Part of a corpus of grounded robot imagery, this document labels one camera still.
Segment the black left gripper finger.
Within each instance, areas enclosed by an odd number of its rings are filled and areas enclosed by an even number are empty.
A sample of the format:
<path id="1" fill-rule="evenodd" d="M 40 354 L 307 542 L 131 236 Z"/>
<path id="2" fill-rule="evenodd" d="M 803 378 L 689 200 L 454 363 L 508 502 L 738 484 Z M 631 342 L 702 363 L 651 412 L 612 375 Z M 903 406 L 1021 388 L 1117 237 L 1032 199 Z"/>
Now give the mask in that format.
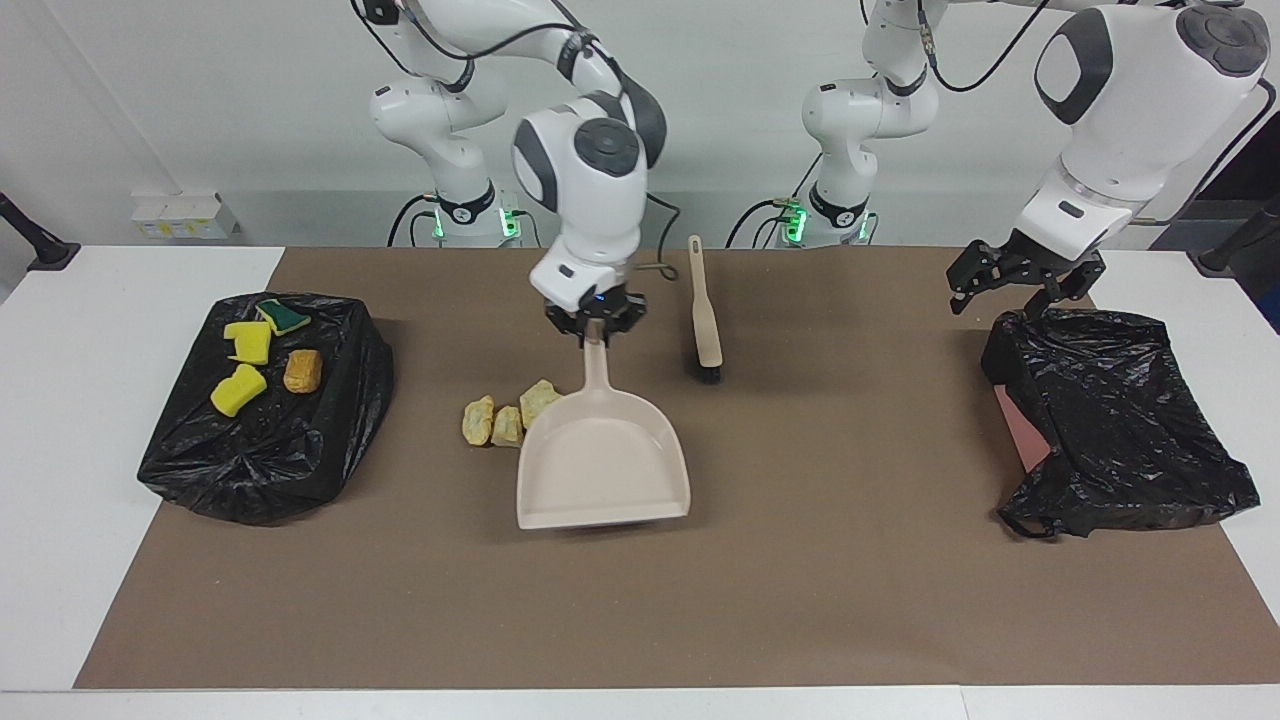
<path id="1" fill-rule="evenodd" d="M 952 297 L 948 301 L 954 315 L 961 315 L 979 293 L 1004 286 L 1002 251 L 988 243 L 969 243 L 947 269 L 947 283 Z"/>
<path id="2" fill-rule="evenodd" d="M 1027 302 L 1025 318 L 1034 322 L 1055 304 L 1084 299 L 1105 270 L 1105 263 L 1082 263 L 1061 277 L 1051 270 L 1042 270 L 1039 273 L 1041 290 Z"/>

